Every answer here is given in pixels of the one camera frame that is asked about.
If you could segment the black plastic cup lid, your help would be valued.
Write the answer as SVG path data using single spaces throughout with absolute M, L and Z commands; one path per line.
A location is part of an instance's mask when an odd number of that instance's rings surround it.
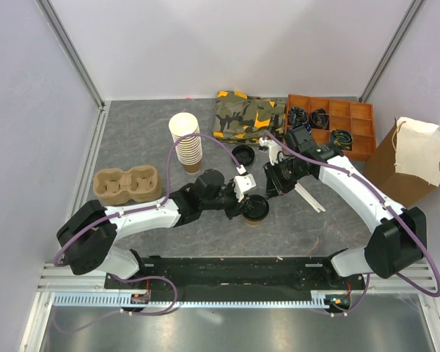
M 265 219 L 269 213 L 269 204 L 265 197 L 259 194 L 253 194 L 249 197 L 250 200 L 254 200 L 256 202 L 255 206 L 255 214 L 253 216 L 247 216 L 243 214 L 243 217 L 249 217 L 252 219 Z

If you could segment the single brown paper cup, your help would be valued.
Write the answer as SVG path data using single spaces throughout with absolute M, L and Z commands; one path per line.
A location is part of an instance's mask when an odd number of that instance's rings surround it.
M 252 227 L 256 227 L 260 224 L 262 224 L 262 222 L 264 221 L 264 219 L 252 219 L 249 217 L 244 217 L 245 222 Z

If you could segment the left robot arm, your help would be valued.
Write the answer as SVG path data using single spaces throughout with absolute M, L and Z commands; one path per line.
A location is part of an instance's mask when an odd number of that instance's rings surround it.
M 61 249 L 55 266 L 68 266 L 75 275 L 103 271 L 130 288 L 141 287 L 147 277 L 141 257 L 116 243 L 148 230 L 190 224 L 205 210 L 222 210 L 229 219 L 251 210 L 249 192 L 256 181 L 244 167 L 238 171 L 226 182 L 222 173 L 209 169 L 193 183 L 146 205 L 111 207 L 88 201 L 56 234 Z

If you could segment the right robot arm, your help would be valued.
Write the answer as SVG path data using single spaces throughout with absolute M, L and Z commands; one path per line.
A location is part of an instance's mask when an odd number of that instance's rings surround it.
M 286 133 L 279 142 L 270 132 L 260 138 L 269 162 L 264 166 L 267 196 L 282 196 L 306 176 L 333 189 L 362 219 L 371 233 L 368 244 L 343 249 L 328 258 L 321 270 L 325 286 L 335 289 L 348 276 L 371 274 L 387 279 L 424 257 L 427 244 L 425 214 L 407 209 L 379 191 L 332 142 L 318 144 L 305 127 Z

